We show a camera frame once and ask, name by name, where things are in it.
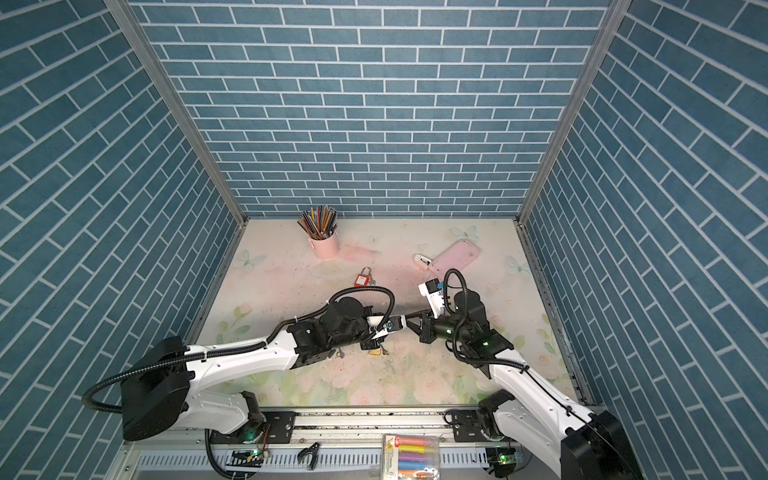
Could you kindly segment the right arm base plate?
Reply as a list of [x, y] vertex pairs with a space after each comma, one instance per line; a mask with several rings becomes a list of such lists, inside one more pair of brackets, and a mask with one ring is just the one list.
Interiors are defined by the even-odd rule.
[[442, 417], [452, 430], [455, 442], [518, 443], [517, 439], [499, 430], [488, 412], [479, 409], [448, 409]]

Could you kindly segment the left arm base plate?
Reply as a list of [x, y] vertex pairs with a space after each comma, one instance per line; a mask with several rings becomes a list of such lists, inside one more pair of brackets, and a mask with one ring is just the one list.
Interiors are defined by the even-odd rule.
[[266, 411], [260, 420], [248, 420], [233, 433], [213, 430], [209, 443], [213, 445], [288, 444], [291, 441], [297, 413], [295, 411]]

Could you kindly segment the red padlock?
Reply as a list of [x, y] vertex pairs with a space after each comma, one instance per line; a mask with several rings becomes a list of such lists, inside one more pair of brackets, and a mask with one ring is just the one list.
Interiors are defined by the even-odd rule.
[[360, 273], [356, 276], [353, 285], [355, 287], [366, 287], [369, 286], [369, 275], [371, 273], [371, 269], [369, 267], [364, 267]]

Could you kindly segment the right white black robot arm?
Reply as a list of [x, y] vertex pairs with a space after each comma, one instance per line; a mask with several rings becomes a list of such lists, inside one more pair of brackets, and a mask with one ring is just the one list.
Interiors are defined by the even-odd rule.
[[[450, 293], [449, 278], [459, 288]], [[639, 479], [641, 468], [621, 422], [572, 400], [496, 331], [477, 292], [457, 269], [419, 286], [428, 311], [409, 314], [420, 342], [443, 339], [454, 358], [478, 369], [497, 391], [478, 404], [483, 433], [507, 437], [561, 479]]]

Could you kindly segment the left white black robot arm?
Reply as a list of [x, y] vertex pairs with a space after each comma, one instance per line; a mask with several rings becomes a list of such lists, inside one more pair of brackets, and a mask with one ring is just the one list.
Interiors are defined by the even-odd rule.
[[281, 321], [267, 336], [218, 345], [187, 345], [169, 337], [132, 368], [88, 388], [83, 405], [117, 414], [126, 441], [151, 438], [172, 428], [215, 430], [255, 439], [265, 416], [255, 393], [224, 395], [215, 387], [263, 372], [288, 371], [330, 359], [342, 347], [375, 350], [403, 329], [393, 313], [394, 293], [376, 286], [388, 299], [376, 313], [356, 299], [360, 288], [333, 294], [318, 310]]

